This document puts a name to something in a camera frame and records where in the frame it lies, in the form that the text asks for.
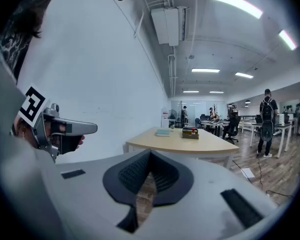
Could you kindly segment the person's left hand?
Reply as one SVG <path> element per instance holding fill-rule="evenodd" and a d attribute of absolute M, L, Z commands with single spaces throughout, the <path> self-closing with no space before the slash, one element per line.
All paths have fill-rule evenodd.
<path fill-rule="evenodd" d="M 84 139 L 84 135 L 62 136 L 60 154 L 64 155 L 66 153 L 74 152 L 78 146 L 83 144 Z"/>

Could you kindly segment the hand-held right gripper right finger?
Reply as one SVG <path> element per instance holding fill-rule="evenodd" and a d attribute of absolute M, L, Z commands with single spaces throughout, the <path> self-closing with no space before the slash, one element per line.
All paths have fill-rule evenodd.
<path fill-rule="evenodd" d="M 174 153 L 161 154 L 188 167 L 194 182 L 178 203 L 152 209 L 139 227 L 142 239 L 221 240 L 240 234 L 244 226 L 222 198 L 225 190 L 237 190 L 263 217 L 277 209 L 260 189 L 223 166 Z"/>

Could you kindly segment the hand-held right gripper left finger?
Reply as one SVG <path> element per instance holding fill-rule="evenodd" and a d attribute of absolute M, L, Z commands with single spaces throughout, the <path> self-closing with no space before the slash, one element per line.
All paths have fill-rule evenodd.
<path fill-rule="evenodd" d="M 137 234 L 136 194 L 120 172 L 148 150 L 76 163 L 46 160 L 46 189 L 67 240 L 145 240 Z"/>

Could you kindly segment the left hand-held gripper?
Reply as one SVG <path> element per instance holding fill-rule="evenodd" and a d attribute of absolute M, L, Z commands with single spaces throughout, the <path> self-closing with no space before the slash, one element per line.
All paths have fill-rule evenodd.
<path fill-rule="evenodd" d="M 65 125 L 65 136 L 83 136 L 94 134 L 98 126 L 92 122 L 83 122 L 70 119 L 59 118 L 59 105 L 51 103 L 50 99 L 37 88 L 33 83 L 29 85 L 25 92 L 25 101 L 23 102 L 18 115 L 20 119 L 30 127 L 31 134 L 36 141 L 37 147 L 48 152 L 53 161 L 61 153 L 61 138 L 52 138 L 47 135 L 45 122 L 52 122 Z"/>

